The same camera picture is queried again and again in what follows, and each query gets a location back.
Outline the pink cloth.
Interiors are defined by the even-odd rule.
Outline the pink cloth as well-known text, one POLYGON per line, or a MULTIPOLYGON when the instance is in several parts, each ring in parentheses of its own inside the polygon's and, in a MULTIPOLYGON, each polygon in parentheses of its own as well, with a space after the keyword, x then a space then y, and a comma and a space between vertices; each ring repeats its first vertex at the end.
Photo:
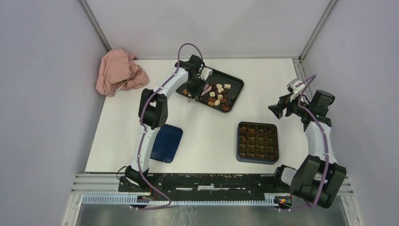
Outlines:
POLYGON ((150 79, 145 70, 135 63, 137 55, 121 48, 106 53, 100 63, 96 90, 109 97, 118 91, 139 89, 146 86, 150 79))

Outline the black chocolate tray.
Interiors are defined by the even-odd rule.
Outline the black chocolate tray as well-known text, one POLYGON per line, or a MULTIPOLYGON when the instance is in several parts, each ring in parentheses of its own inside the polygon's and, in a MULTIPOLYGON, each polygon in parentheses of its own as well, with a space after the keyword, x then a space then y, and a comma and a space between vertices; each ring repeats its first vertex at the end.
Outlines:
POLYGON ((224 112, 222 108, 224 106, 228 106, 230 107, 230 111, 232 110, 235 102, 237 101, 237 98, 239 97, 244 87, 244 82, 243 80, 226 74, 222 71, 213 68, 211 69, 213 70, 213 73, 206 80, 206 83, 210 86, 209 92, 206 93, 201 100, 197 100, 197 102, 213 108, 217 111, 228 113, 229 111, 224 112), (225 84, 231 84, 231 89, 224 89, 223 87, 225 84), (216 100, 220 100, 219 106, 214 106, 214 102, 216 100))

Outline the pink cat paw tongs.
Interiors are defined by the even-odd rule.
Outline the pink cat paw tongs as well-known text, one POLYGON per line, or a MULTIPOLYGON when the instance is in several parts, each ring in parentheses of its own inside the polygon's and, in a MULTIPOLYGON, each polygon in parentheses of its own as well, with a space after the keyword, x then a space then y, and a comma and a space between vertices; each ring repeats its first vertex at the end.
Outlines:
POLYGON ((192 95, 192 94, 188 93, 188 98, 189 98, 188 102, 191 103, 191 102, 194 102, 194 101, 196 101, 196 100, 201 100, 202 97, 203 97, 206 93, 209 92, 209 88, 210 88, 209 84, 206 84, 206 85, 204 86, 204 88, 202 89, 202 92, 199 93, 198 95, 192 95))

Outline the blue tin lid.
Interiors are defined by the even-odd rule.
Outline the blue tin lid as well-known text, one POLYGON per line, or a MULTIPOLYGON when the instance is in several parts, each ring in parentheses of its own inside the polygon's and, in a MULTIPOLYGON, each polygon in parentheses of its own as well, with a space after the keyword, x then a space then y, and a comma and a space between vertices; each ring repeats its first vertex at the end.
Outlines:
POLYGON ((165 124, 158 132, 150 158, 163 163, 171 163, 174 160, 179 144, 183 136, 183 130, 176 126, 165 124))

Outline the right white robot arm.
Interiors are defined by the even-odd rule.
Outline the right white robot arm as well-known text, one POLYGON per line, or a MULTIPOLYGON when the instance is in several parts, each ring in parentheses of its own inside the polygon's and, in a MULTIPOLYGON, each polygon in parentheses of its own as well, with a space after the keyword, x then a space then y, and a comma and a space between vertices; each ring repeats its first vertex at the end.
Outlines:
POLYGON ((308 155, 299 169, 281 165, 277 167, 272 187, 277 192, 289 193, 322 208, 329 208, 346 177, 346 168, 340 166, 333 156, 330 132, 331 120, 327 117, 328 108, 335 96, 323 90, 317 90, 310 103, 291 95, 281 96, 275 105, 268 109, 281 119, 292 114, 301 118, 303 130, 308 142, 308 155))

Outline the blue chocolate box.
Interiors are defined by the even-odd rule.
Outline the blue chocolate box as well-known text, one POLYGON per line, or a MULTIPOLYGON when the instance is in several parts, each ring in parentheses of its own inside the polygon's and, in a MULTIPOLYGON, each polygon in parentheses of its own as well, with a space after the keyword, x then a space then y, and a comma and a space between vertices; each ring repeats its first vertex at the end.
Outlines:
POLYGON ((279 160, 277 126, 269 123, 241 121, 237 126, 236 159, 239 162, 273 165, 279 160), (242 126, 246 132, 240 132, 242 126), (255 134, 248 134, 255 129, 255 134))

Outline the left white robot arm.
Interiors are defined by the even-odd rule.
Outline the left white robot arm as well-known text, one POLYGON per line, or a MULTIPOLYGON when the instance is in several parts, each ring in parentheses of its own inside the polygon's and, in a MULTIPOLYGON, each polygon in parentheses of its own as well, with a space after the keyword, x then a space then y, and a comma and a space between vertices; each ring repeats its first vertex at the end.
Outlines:
POLYGON ((140 139, 137 151, 125 175, 119 178, 120 192, 142 192, 148 187, 147 174, 155 139, 168 119, 168 99, 182 85, 192 99, 200 100, 206 81, 200 78, 205 64, 199 56, 177 61, 172 73, 154 89, 144 89, 139 105, 140 139))

